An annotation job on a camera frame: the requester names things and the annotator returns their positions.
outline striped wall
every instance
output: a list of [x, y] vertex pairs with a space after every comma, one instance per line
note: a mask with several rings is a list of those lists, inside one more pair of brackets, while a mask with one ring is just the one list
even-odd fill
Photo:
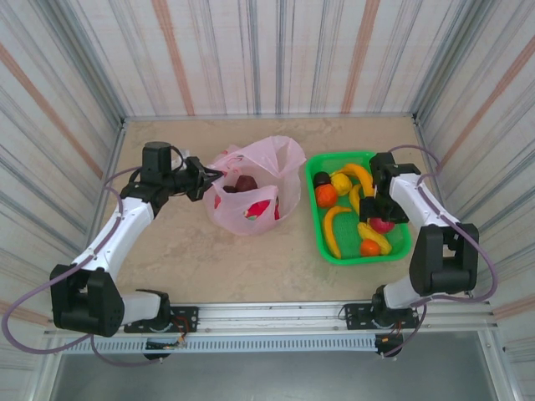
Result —
[[[446, 205], [475, 223], [500, 274], [506, 353], [535, 399], [535, 2], [488, 2], [436, 102], [420, 111]], [[479, 292], [490, 285], [486, 269]]]
[[128, 116], [413, 111], [473, 1], [59, 0]]
[[[41, 2], [0, 2], [0, 313], [82, 250], [119, 119], [99, 105]], [[18, 309], [39, 347], [48, 293]], [[0, 335], [0, 399], [22, 399], [37, 358]]]

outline green plastic basket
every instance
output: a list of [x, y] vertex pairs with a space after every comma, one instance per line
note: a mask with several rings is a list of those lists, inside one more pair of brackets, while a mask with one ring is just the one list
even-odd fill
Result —
[[[342, 253], [342, 259], [332, 256], [327, 247], [327, 242], [325, 242], [323, 220], [328, 209], [322, 209], [316, 204], [316, 196], [313, 188], [314, 175], [320, 171], [332, 173], [341, 169], [347, 163], [362, 165], [369, 171], [369, 160], [373, 156], [375, 156], [374, 152], [326, 153], [315, 155], [307, 162], [305, 172], [307, 176], [308, 195], [310, 196], [310, 205], [312, 208], [312, 218], [316, 229], [316, 243], [318, 244], [319, 253], [331, 263], [348, 266], [360, 263], [397, 261], [405, 257], [410, 251], [409, 227], [406, 224], [396, 224], [394, 230], [385, 235], [392, 245], [392, 252], [389, 255], [362, 257], [360, 255], [360, 242], [362, 240], [357, 232], [359, 216], [354, 211], [351, 213], [340, 213], [334, 218], [333, 232]], [[349, 197], [347, 195], [340, 196], [338, 205], [351, 207]]]

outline marble tabletop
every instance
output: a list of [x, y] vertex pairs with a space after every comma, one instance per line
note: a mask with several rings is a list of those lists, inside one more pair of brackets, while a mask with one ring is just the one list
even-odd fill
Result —
[[[128, 126], [117, 171], [140, 165], [143, 145], [152, 140], [189, 149], [208, 165], [230, 144], [244, 146], [270, 135], [294, 138], [307, 157], [417, 144], [408, 117], [135, 122]], [[395, 158], [425, 171], [418, 150], [396, 151]], [[369, 299], [379, 285], [407, 274], [410, 256], [357, 266], [326, 262], [316, 247], [303, 170], [297, 208], [261, 236], [234, 236], [211, 223], [202, 202], [171, 198], [126, 257], [119, 289], [168, 292], [174, 303], [334, 301]], [[117, 179], [114, 187], [122, 188], [127, 177]], [[106, 220], [114, 208], [110, 197]]]

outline pink plastic bag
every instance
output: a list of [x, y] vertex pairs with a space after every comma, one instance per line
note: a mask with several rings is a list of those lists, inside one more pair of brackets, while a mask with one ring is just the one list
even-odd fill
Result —
[[[271, 230], [299, 203], [298, 170], [305, 161], [301, 147], [287, 136], [270, 136], [242, 149], [231, 145], [208, 166], [225, 173], [204, 195], [208, 215], [239, 236]], [[226, 193], [223, 186], [235, 185], [240, 175], [253, 177], [258, 189]]]

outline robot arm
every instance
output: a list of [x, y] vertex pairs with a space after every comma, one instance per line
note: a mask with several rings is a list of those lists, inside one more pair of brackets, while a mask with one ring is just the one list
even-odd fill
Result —
[[[398, 165], [391, 153], [378, 153], [369, 166], [375, 196], [361, 200], [360, 220], [379, 217], [394, 223], [411, 221], [419, 230], [409, 276], [378, 289], [375, 297], [379, 307], [386, 312], [405, 309], [433, 294], [472, 290], [476, 285], [477, 250], [441, 217], [457, 224], [475, 241], [479, 240], [477, 228], [460, 223], [446, 211], [425, 184], [419, 184], [420, 172], [414, 165]], [[454, 252], [453, 256], [444, 255], [445, 246]]]
[[[139, 172], [121, 191], [122, 213], [115, 208], [102, 231], [70, 266], [57, 265], [50, 278], [66, 272], [92, 256], [93, 259], [72, 276], [51, 288], [53, 319], [57, 327], [78, 332], [113, 336], [120, 326], [150, 320], [164, 327], [171, 317], [169, 297], [164, 292], [138, 290], [121, 296], [115, 279], [130, 248], [141, 232], [155, 219], [173, 195], [187, 195], [191, 201], [202, 199], [221, 171], [205, 168], [196, 157], [182, 160], [173, 169], [170, 144], [147, 143]], [[116, 231], [117, 217], [121, 222]], [[111, 236], [103, 247], [102, 240]]]

